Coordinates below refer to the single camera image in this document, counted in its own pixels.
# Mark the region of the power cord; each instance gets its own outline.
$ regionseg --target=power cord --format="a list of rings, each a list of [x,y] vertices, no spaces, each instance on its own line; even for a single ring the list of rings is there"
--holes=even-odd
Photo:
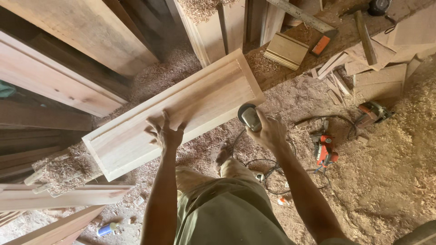
[[[352,132],[353,129],[354,129],[354,135],[355,135],[355,136],[357,135],[357,129],[356,129],[354,123],[353,123],[352,121],[348,120],[347,118],[345,118],[345,117],[343,117],[343,116],[340,116],[340,115],[314,116],[314,117],[310,117],[310,118],[306,118],[306,119],[300,120],[300,121],[296,122],[295,125],[298,125],[298,124],[300,124],[300,123],[303,123],[303,122],[306,122],[306,121],[309,121],[309,120],[320,119],[320,118],[340,118],[340,119],[342,119],[342,120],[345,120],[346,122],[348,122],[348,123],[350,123],[350,124],[352,125],[352,128],[351,128],[350,131],[348,132],[347,139],[350,140],[350,134],[351,134],[351,132]],[[232,157],[233,157],[233,153],[235,152],[235,145],[236,145],[236,143],[238,142],[239,138],[241,138],[242,134],[243,134],[245,131],[246,131],[246,129],[242,130],[242,131],[238,134],[238,136],[236,137],[235,141],[233,142],[233,145],[232,145]],[[296,151],[296,148],[295,148],[295,144],[293,143],[293,141],[292,141],[291,138],[289,137],[289,134],[286,134],[286,136],[287,136],[288,141],[290,142],[291,146],[293,147],[293,153],[294,153],[295,157],[297,157],[297,151]],[[266,189],[269,193],[272,193],[272,194],[275,194],[275,195],[282,195],[282,194],[286,194],[286,193],[291,192],[291,190],[288,190],[288,191],[284,191],[284,192],[277,193],[277,192],[274,192],[274,191],[272,191],[272,190],[270,190],[270,189],[268,188],[268,185],[267,185],[267,179],[268,179],[268,178],[269,178],[269,177],[274,173],[274,171],[277,171],[277,172],[279,172],[281,175],[284,175],[284,172],[283,172],[282,168],[280,167],[279,162],[274,161],[274,160],[271,160],[271,159],[263,158],[263,159],[254,159],[254,160],[251,160],[251,161],[247,162],[246,164],[243,163],[243,162],[241,162],[241,163],[242,163],[245,167],[248,168],[248,165],[249,165],[249,164],[251,164],[251,163],[253,163],[253,162],[255,162],[255,161],[261,161],[261,160],[263,160],[263,161],[270,161],[270,162],[273,162],[273,163],[274,163],[274,166],[271,167],[271,168],[270,168],[266,173],[264,173],[264,175],[263,175],[263,186],[265,187],[265,189]],[[327,176],[325,173],[321,173],[321,172],[319,172],[319,171],[316,171],[316,169],[307,169],[306,172],[308,172],[308,173],[312,173],[312,174],[319,174],[319,175],[322,175],[323,177],[326,178],[326,180],[327,180],[327,184],[325,184],[324,186],[319,187],[318,189],[321,190],[321,189],[324,189],[324,188],[327,188],[328,186],[330,186],[330,184],[331,184],[330,179],[328,178],[328,176]]]

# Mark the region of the dirt floor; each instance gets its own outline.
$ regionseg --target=dirt floor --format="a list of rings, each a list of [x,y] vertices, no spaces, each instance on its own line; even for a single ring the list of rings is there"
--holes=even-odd
[[[175,49],[168,60],[170,62],[166,64],[145,69],[135,78],[131,103],[114,113],[112,118],[201,69],[193,52],[184,44]],[[352,88],[350,78],[344,78]],[[316,167],[309,135],[320,130],[321,124],[314,120],[308,126],[296,129],[293,123],[321,115],[343,115],[353,121],[360,116],[353,95],[345,98],[345,108],[334,105],[327,90],[323,82],[304,75],[266,91],[267,102],[261,105],[268,115],[280,117],[287,125],[297,158],[308,170]],[[436,164],[431,161],[436,153],[436,60],[426,59],[406,81],[404,91],[401,100],[391,101],[396,112],[391,119],[358,131],[358,135],[369,138],[367,144],[356,141],[354,132],[347,140],[351,125],[340,119],[329,119],[327,132],[334,136],[334,150],[339,153],[339,160],[328,168],[331,185],[321,192],[347,237],[363,245],[391,244],[418,225],[436,219]],[[226,139],[233,142],[243,129],[242,124],[233,119],[205,133],[179,148],[177,163],[217,177],[212,162],[218,146]],[[245,133],[235,145],[235,157],[244,163],[259,158],[274,159]],[[133,200],[140,194],[149,195],[159,160],[157,158],[130,172],[126,184],[135,184],[136,187],[120,203],[108,205],[102,212],[100,225],[112,221],[121,223],[115,235],[97,237],[95,233],[99,224],[93,222],[81,237],[95,245],[138,244],[146,202],[137,208]],[[272,166],[273,163],[258,161],[249,168],[266,171]],[[320,187],[327,183],[322,176],[311,176]],[[267,184],[274,192],[286,190],[286,179],[277,172],[269,177]],[[315,244],[295,210],[292,196],[269,194],[269,197],[289,238],[297,244]],[[278,205],[280,197],[289,200],[290,205]],[[0,243],[81,209],[83,207],[71,208],[60,216],[48,215],[47,211],[28,211],[0,228]],[[131,217],[135,222],[128,225],[127,219]]]

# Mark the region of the hand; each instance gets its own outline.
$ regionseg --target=hand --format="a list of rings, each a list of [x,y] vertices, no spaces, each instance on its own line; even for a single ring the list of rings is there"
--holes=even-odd
[[[256,107],[257,116],[262,123],[260,132],[253,132],[248,126],[247,134],[264,148],[275,153],[280,147],[288,146],[286,142],[286,126],[275,120],[266,117],[262,110]]]
[[[153,127],[156,132],[151,131],[146,128],[144,131],[151,135],[154,139],[150,141],[149,144],[157,145],[162,150],[177,150],[180,144],[182,144],[183,131],[186,127],[186,123],[182,122],[177,131],[170,129],[170,118],[166,111],[162,111],[162,116],[164,119],[163,128],[161,128],[157,123],[155,123],[150,118],[146,119],[146,122]]]

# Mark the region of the metal ruler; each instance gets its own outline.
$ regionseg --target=metal ruler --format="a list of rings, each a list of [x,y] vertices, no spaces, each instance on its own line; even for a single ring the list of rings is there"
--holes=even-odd
[[[283,9],[288,14],[294,16],[295,18],[304,21],[304,23],[310,25],[311,27],[317,29],[321,33],[326,33],[331,30],[336,30],[335,28],[327,25],[326,23],[320,21],[319,19],[313,17],[312,15],[306,13],[305,11],[297,8],[284,0],[267,0],[272,5]]]

